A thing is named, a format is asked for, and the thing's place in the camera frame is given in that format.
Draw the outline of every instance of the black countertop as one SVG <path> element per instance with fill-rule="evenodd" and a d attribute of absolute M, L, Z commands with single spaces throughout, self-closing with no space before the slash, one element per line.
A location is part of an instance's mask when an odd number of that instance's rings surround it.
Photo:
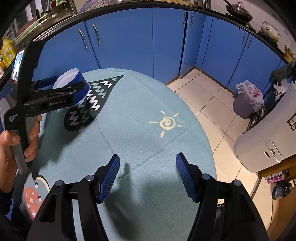
<path fill-rule="evenodd" d="M 206 15 L 212 16 L 214 18 L 222 19 L 226 22 L 229 22 L 233 25 L 236 25 L 237 27 L 245 30 L 252 36 L 259 39 L 261 42 L 263 42 L 265 45 L 267 45 L 271 50 L 273 50 L 285 63 L 288 63 L 287 60 L 284 58 L 284 53 L 277 47 L 270 44 L 266 39 L 262 38 L 259 34 L 252 31 L 246 26 L 243 26 L 236 21 L 228 18 L 225 14 L 213 11 L 213 10 L 201 10 L 198 8 L 194 8 L 192 6 L 183 5 L 183 4 L 177 4 L 177 3 L 170 3 L 170 2 L 162 2 L 162 1 L 131 1 L 131 2 L 125 2 L 125 3 L 118 3 L 113 5 L 108 5 L 100 8 L 93 9 L 91 11 L 79 13 L 77 15 L 74 15 L 73 17 L 70 17 L 64 21 L 61 21 L 60 23 L 55 24 L 54 26 L 50 27 L 49 29 L 45 30 L 43 33 L 41 33 L 39 36 L 37 36 L 34 40 L 49 40 L 53 36 L 57 35 L 58 33 L 64 31 L 65 29 L 79 23 L 82 21 L 86 21 L 101 15 L 105 15 L 112 12 L 118 12 L 122 10 L 127 9 L 135 9 L 135 8 L 145 8 L 145 7 L 166 7 L 166 8 L 177 8 L 177 9 L 184 9 L 194 12 L 200 12 L 204 13 Z"/>

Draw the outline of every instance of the blue cup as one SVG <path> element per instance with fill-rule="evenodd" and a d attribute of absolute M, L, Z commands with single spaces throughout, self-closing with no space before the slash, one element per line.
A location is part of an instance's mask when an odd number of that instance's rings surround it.
<path fill-rule="evenodd" d="M 90 84 L 86 82 L 85 78 L 79 71 L 79 69 L 70 69 L 64 74 L 62 74 L 57 81 L 54 83 L 54 89 L 56 88 L 62 88 L 66 85 L 71 85 L 74 83 L 77 83 L 79 81 L 84 82 L 84 88 L 81 91 L 77 91 L 74 94 L 74 105 L 77 105 L 80 101 L 82 101 L 88 94 L 90 90 Z"/>

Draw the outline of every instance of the human hand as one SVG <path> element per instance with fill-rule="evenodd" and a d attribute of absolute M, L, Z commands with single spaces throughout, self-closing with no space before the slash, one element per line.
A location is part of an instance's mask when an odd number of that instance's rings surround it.
<path fill-rule="evenodd" d="M 29 134 L 30 145 L 24 151 L 26 161 L 31 161 L 36 157 L 36 150 L 39 142 L 40 121 L 42 116 L 37 117 L 35 126 Z M 12 190 L 17 164 L 12 153 L 11 146 L 19 144 L 20 136 L 13 131 L 3 131 L 0 134 L 0 190 L 9 193 Z"/>

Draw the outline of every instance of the spiral sun design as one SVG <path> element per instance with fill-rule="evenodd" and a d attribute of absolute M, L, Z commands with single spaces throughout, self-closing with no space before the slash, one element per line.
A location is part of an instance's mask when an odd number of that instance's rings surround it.
<path fill-rule="evenodd" d="M 179 113 L 174 114 L 173 117 L 170 117 L 170 116 L 166 116 L 166 117 L 164 117 L 164 118 L 159 122 L 160 127 L 161 127 L 162 129 L 166 130 L 166 131 L 173 129 L 175 126 L 182 127 L 181 125 L 177 125 L 177 124 L 176 124 L 176 121 L 175 121 L 175 119 L 174 119 L 178 114 L 179 114 Z M 150 121 L 149 123 L 150 123 L 150 124 L 158 124 L 158 122 L 156 122 L 156 121 Z M 160 138 L 163 138 L 163 137 L 164 137 L 164 134 L 165 134 L 165 131 L 162 131 L 162 132 L 160 133 Z"/>

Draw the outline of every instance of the tile floor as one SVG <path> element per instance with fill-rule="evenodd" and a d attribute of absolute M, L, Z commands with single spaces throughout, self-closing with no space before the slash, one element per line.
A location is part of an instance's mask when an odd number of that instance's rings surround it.
<path fill-rule="evenodd" d="M 250 173 L 232 152 L 235 140 L 246 131 L 250 120 L 242 119 L 233 112 L 234 96 L 197 69 L 168 87 L 185 101 L 204 129 L 212 149 L 217 179 L 223 182 L 239 179 L 251 195 L 258 177 Z M 265 227 L 269 228 L 272 199 L 268 188 L 271 187 L 267 183 L 264 185 L 263 181 L 253 200 Z"/>

